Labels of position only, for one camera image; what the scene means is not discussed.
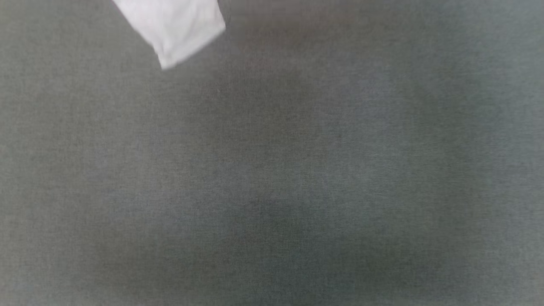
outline gray fabric surface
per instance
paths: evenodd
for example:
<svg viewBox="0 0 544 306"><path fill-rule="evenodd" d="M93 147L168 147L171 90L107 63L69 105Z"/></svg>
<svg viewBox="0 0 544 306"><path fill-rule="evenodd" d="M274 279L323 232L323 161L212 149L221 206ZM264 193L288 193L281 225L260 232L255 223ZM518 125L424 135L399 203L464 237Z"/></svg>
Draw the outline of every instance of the gray fabric surface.
<svg viewBox="0 0 544 306"><path fill-rule="evenodd" d="M0 0L0 305L542 305L542 0L221 6Z"/></svg>

